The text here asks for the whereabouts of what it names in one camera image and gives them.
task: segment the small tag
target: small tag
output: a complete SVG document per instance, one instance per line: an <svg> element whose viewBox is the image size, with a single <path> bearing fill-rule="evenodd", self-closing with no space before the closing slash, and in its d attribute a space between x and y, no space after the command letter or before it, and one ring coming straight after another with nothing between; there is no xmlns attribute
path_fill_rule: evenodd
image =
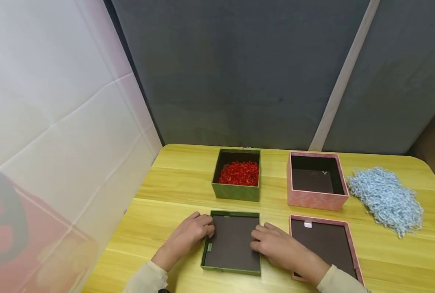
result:
<svg viewBox="0 0 435 293"><path fill-rule="evenodd" d="M312 220L305 220L304 221L304 227L305 228L312 228Z"/></svg>

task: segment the finger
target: finger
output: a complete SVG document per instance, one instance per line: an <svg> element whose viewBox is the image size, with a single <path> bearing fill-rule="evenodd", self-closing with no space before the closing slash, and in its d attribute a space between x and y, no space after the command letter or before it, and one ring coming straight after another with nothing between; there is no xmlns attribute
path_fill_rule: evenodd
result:
<svg viewBox="0 0 435 293"><path fill-rule="evenodd" d="M277 230L277 229L279 229L278 227L273 226L273 225L271 225L270 223L265 223L265 224L263 224L263 226L264 226L265 228L267 228L267 229L270 229L270 230Z"/></svg>
<svg viewBox="0 0 435 293"><path fill-rule="evenodd" d="M200 216L199 212L194 212L193 214L189 215L186 219L195 219Z"/></svg>
<svg viewBox="0 0 435 293"><path fill-rule="evenodd" d="M261 231L253 230L251 235L252 235L252 238L261 241L265 234Z"/></svg>
<svg viewBox="0 0 435 293"><path fill-rule="evenodd" d="M205 228L206 228L206 235L208 235L209 238L213 237L214 230L215 230L214 225L207 225L205 226Z"/></svg>
<svg viewBox="0 0 435 293"><path fill-rule="evenodd" d="M268 229L266 227L263 227L262 225L257 225L257 227L255 227L255 230L260 232L266 232Z"/></svg>
<svg viewBox="0 0 435 293"><path fill-rule="evenodd" d="M253 251L257 251L257 252L260 252L260 245L261 245L261 242L260 242L260 241L252 241L252 242L250 243L250 247L251 247L251 249L252 249Z"/></svg>
<svg viewBox="0 0 435 293"><path fill-rule="evenodd" d="M208 216L208 215L201 215L198 218L196 218L195 221L198 222L198 224L200 224L202 226L213 224L213 218L211 216Z"/></svg>

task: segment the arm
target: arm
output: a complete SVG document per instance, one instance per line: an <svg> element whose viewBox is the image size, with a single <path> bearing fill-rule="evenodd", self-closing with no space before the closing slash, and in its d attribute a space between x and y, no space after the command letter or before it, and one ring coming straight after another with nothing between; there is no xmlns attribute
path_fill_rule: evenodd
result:
<svg viewBox="0 0 435 293"><path fill-rule="evenodd" d="M131 277L123 293L157 293L167 287L170 269L207 235L214 235L212 217L194 212L178 225L151 261Z"/></svg>
<svg viewBox="0 0 435 293"><path fill-rule="evenodd" d="M252 231L250 247L273 265L297 272L321 293L366 293L356 279L336 266L329 266L318 255L276 226L265 223Z"/></svg>

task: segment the hand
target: hand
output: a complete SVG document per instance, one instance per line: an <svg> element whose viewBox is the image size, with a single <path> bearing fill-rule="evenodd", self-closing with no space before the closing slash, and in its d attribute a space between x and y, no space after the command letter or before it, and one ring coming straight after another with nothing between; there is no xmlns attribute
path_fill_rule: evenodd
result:
<svg viewBox="0 0 435 293"><path fill-rule="evenodd" d="M330 266L319 256L270 223L257 225L252 231L250 247L266 256L273 265L297 272L317 286Z"/></svg>
<svg viewBox="0 0 435 293"><path fill-rule="evenodd" d="M178 225L151 260L164 271L168 272L175 263L188 254L206 235L208 237L214 235L213 218L194 212Z"/></svg>

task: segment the blue shredded paper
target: blue shredded paper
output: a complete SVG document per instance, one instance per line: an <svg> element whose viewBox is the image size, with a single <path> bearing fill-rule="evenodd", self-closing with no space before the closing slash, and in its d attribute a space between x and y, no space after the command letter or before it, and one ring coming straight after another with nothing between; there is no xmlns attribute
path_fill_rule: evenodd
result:
<svg viewBox="0 0 435 293"><path fill-rule="evenodd" d="M424 210L416 201L416 192L403 187L393 172L381 167L355 170L348 176L350 193L362 201L376 223L390 227L399 238L422 228Z"/></svg>

